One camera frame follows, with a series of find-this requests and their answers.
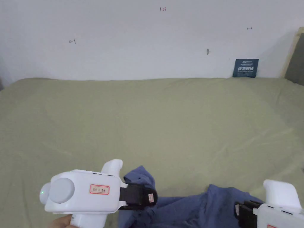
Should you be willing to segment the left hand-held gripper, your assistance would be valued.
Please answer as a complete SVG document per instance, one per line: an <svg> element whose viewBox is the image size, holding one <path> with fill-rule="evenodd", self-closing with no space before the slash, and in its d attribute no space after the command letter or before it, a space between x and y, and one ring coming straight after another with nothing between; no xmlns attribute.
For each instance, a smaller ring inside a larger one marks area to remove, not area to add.
<svg viewBox="0 0 304 228"><path fill-rule="evenodd" d="M123 161L106 162L101 172L72 170L55 175L40 190L46 212L71 214L78 228L103 228L107 215L119 208L144 210L157 204L158 194L143 184L127 185L119 177ZM120 200L123 188L123 201Z"/></svg>

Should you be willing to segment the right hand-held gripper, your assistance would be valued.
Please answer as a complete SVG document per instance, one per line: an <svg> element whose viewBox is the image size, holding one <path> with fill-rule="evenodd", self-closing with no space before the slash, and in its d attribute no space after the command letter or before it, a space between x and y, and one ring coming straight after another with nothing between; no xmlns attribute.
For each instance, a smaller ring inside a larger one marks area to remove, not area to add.
<svg viewBox="0 0 304 228"><path fill-rule="evenodd" d="M304 212L296 188L291 183L265 180L265 203L235 202L240 228L303 228Z"/></svg>

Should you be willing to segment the person's left hand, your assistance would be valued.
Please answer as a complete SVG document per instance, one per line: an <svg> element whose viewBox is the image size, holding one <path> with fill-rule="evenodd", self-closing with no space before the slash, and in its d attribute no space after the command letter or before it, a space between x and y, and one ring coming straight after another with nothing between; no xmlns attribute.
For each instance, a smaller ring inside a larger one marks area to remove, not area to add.
<svg viewBox="0 0 304 228"><path fill-rule="evenodd" d="M57 218L48 225L48 228L71 228L70 226L71 218L72 218L71 214Z"/></svg>

